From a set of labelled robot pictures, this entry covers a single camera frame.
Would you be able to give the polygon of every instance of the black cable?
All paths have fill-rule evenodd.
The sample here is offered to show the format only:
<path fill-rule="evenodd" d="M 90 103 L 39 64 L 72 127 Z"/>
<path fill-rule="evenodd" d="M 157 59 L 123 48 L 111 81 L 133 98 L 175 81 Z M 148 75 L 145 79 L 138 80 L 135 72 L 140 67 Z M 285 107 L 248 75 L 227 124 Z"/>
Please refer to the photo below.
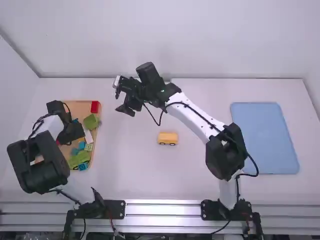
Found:
<path fill-rule="evenodd" d="M 82 233 L 79 240 L 82 240 L 82 238 L 84 237 L 84 235 L 86 233 L 86 219 L 85 218 L 83 219 L 83 223 L 84 223 L 83 233 Z"/>
<path fill-rule="evenodd" d="M 66 194 L 64 191 L 60 190 L 60 189 L 54 189 L 54 190 L 49 190 L 47 191 L 47 193 L 54 193 L 56 192 L 56 194 L 61 194 L 63 196 L 65 196 L 67 199 L 70 199 L 71 201 L 73 201 L 75 204 L 78 204 L 79 206 L 81 206 L 81 202 L 75 198 L 73 198 L 72 196 L 69 196 L 68 194 Z"/>
<path fill-rule="evenodd" d="M 70 111 L 69 106 L 68 106 L 65 102 L 63 102 L 63 101 L 62 101 L 62 104 L 63 104 L 63 105 L 65 105 L 65 106 L 66 106 L 66 108 L 68 109 L 68 111 L 69 111 L 69 113 L 70 113 L 70 120 L 72 120 L 72 117 L 71 117 L 71 111 Z"/>
<path fill-rule="evenodd" d="M 231 222 L 231 220 L 228 220 L 223 227 L 221 227 L 220 229 L 218 229 L 218 230 L 216 230 L 216 231 L 214 231 L 214 232 L 212 232 L 210 234 L 213 235 L 213 234 L 216 234 L 216 233 L 222 231 L 223 229 L 225 229 L 229 225 L 230 222 Z"/>

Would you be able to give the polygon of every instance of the green block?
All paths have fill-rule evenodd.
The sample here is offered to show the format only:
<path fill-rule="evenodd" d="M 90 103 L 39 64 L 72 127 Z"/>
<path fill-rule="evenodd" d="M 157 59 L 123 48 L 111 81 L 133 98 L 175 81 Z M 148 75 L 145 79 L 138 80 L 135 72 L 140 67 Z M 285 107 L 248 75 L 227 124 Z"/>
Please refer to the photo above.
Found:
<path fill-rule="evenodd" d="M 95 114 L 91 114 L 83 119 L 83 124 L 86 129 L 93 130 L 99 126 L 99 118 Z"/>
<path fill-rule="evenodd" d="M 79 164 L 82 164 L 86 161 L 90 161 L 90 154 L 87 151 L 82 150 L 79 151 L 77 155 L 70 157 L 67 162 L 69 164 L 70 169 L 74 169 Z"/>

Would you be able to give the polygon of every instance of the blue tray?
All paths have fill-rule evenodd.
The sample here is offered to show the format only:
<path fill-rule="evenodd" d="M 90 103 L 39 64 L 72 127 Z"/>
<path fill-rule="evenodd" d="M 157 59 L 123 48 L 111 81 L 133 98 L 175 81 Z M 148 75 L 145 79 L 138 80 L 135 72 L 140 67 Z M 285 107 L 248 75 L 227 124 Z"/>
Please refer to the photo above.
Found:
<path fill-rule="evenodd" d="M 261 174 L 297 174 L 300 166 L 280 106 L 274 102 L 234 102 L 233 121 Z M 243 171 L 255 174 L 249 158 Z"/>

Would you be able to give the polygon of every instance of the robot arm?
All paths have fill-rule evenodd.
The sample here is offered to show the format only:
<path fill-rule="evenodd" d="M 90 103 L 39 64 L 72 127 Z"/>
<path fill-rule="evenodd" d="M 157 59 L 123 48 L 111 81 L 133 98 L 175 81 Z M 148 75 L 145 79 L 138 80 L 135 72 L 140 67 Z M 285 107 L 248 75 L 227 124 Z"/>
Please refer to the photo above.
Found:
<path fill-rule="evenodd" d="M 205 144 L 205 163 L 220 180 L 220 202 L 229 210 L 237 203 L 236 176 L 244 167 L 247 150 L 241 129 L 226 125 L 196 106 L 175 84 L 165 84 L 154 64 L 136 69 L 140 80 L 117 76 L 113 82 L 115 97 L 125 92 L 124 103 L 116 111 L 135 116 L 146 103 L 172 115 L 192 130 Z"/>
<path fill-rule="evenodd" d="M 56 141 L 63 145 L 85 135 L 82 125 L 73 122 L 71 113 L 65 111 L 63 102 L 55 100 L 46 106 L 48 113 L 36 121 L 30 136 L 7 147 L 18 182 L 29 194 L 45 194 L 67 184 L 70 169 Z M 34 164 L 38 155 L 43 161 Z"/>

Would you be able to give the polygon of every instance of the white table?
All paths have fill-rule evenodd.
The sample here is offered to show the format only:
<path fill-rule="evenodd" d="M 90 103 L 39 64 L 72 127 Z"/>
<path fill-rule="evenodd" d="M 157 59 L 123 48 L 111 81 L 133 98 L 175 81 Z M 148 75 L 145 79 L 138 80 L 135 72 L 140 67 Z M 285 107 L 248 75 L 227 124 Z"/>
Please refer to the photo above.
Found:
<path fill-rule="evenodd" d="M 320 122 L 300 79 L 179 79 L 172 80 L 199 107 L 214 118 L 232 122 L 232 102 L 277 102 L 283 111 L 299 159 L 297 175 L 242 177 L 242 196 L 262 215 L 266 234 L 320 234 Z M 200 201 L 219 196 L 218 180 L 205 165 L 205 146 L 181 122 L 163 116 L 155 125 L 143 109 L 135 117 L 114 111 L 112 79 L 43 79 L 19 137 L 46 112 L 52 100 L 98 100 L 102 125 L 90 170 L 72 172 L 84 186 L 106 199 L 128 203 L 124 220 L 115 221 L 123 232 L 211 233 L 224 222 L 202 221 Z M 150 107 L 154 115 L 160 110 Z M 156 143 L 160 131 L 176 131 L 177 146 Z M 24 193 L 7 160 L 0 185 L 0 231 L 62 231 L 72 205 L 63 196 Z M 241 233 L 231 222 L 222 233 Z M 83 221 L 74 222 L 83 230 Z M 108 220 L 87 220 L 87 231 L 110 232 Z"/>

